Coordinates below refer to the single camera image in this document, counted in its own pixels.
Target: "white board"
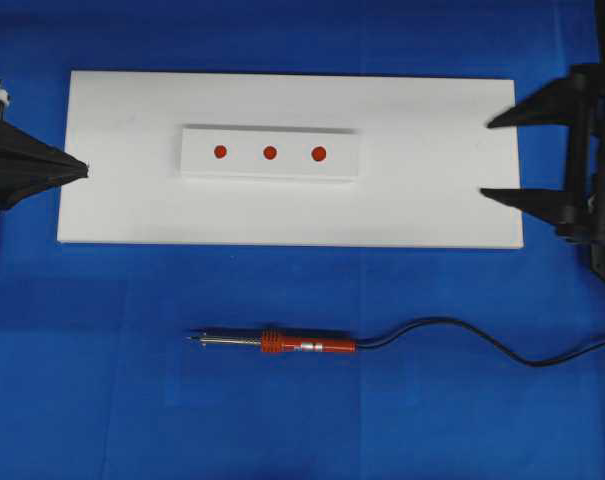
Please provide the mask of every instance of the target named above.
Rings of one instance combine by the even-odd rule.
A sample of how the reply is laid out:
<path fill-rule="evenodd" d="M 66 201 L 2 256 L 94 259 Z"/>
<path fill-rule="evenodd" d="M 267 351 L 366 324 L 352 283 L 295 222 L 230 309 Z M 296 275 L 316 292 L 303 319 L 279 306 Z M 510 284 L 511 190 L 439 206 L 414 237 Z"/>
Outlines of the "white board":
<path fill-rule="evenodd" d="M 58 239 L 91 243 L 518 248 L 510 80 L 73 72 Z M 184 128 L 349 131 L 357 179 L 185 178 Z"/>

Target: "white block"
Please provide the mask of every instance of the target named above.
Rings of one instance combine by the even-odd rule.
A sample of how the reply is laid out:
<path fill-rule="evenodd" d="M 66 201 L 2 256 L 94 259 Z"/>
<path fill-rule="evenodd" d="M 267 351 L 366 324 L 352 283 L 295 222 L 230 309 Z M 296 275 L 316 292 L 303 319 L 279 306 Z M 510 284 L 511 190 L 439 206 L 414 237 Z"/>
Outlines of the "white block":
<path fill-rule="evenodd" d="M 58 239 L 92 243 L 517 248 L 515 129 L 487 130 L 510 80 L 74 72 Z M 182 132 L 351 130 L 357 180 L 184 178 Z"/>
<path fill-rule="evenodd" d="M 187 177 L 353 181 L 358 161 L 354 133 L 190 127 L 182 131 L 180 168 Z"/>

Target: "power cord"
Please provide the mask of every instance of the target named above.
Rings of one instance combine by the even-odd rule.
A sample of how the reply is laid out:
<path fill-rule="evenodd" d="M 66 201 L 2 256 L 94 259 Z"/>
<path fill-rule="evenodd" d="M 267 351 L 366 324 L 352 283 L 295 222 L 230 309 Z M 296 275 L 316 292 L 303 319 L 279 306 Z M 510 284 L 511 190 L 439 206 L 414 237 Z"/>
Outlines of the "power cord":
<path fill-rule="evenodd" d="M 495 348 L 497 348 L 499 351 L 501 351 L 502 353 L 507 355 L 512 360 L 514 360 L 522 365 L 526 365 L 527 367 L 533 367 L 533 368 L 551 367 L 553 365 L 559 365 L 561 363 L 568 362 L 569 360 L 573 360 L 574 358 L 580 357 L 586 353 L 589 353 L 594 350 L 598 350 L 600 348 L 605 347 L 605 337 L 603 337 L 603 340 L 601 340 L 598 343 L 591 344 L 589 346 L 585 346 L 582 348 L 576 347 L 575 349 L 570 350 L 561 355 L 558 355 L 556 357 L 551 357 L 551 358 L 547 358 L 547 359 L 543 359 L 543 360 L 529 360 L 527 358 L 522 357 L 521 355 L 518 355 L 513 350 L 511 350 L 509 347 L 504 345 L 502 342 L 495 339 L 488 333 L 480 330 L 479 328 L 471 325 L 470 323 L 464 322 L 462 320 L 458 320 L 456 318 L 449 318 L 449 317 L 427 317 L 427 318 L 413 320 L 405 325 L 402 325 L 401 327 L 397 328 L 396 330 L 388 333 L 387 335 L 383 335 L 381 337 L 376 337 L 376 338 L 367 338 L 367 339 L 356 340 L 356 345 L 357 345 L 358 350 L 359 349 L 374 350 L 376 348 L 381 348 L 381 347 L 384 347 L 385 345 L 388 345 L 391 342 L 394 342 L 395 340 L 400 338 L 402 335 L 408 333 L 411 330 L 414 330 L 416 328 L 426 327 L 429 325 L 453 325 L 455 327 L 463 328 L 471 333 L 474 333 L 475 335 L 482 338 L 483 340 L 489 342 L 491 345 L 493 345 Z"/>

